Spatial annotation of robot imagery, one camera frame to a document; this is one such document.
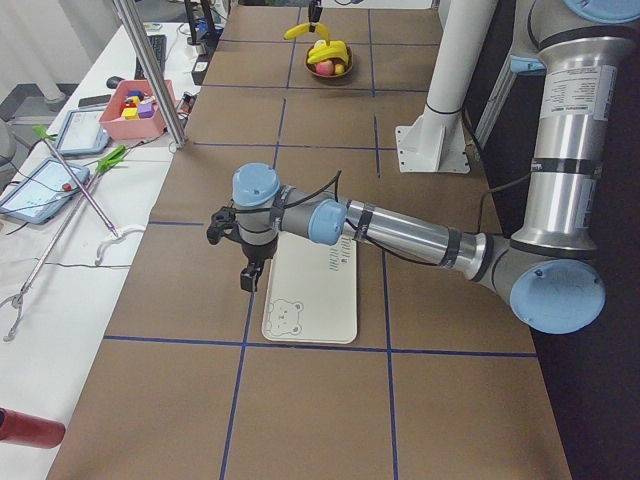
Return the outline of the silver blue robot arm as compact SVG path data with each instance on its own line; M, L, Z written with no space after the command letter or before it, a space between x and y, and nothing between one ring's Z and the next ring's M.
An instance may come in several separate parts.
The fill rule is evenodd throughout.
M263 163L234 174L229 227L247 257L241 286L254 291L280 232L332 245L341 235L454 269L498 294L528 326L565 334L592 323L605 286L592 267L588 228L620 62L639 42L635 1L521 1L512 48L545 82L522 227L509 238L463 233L322 188L281 183Z

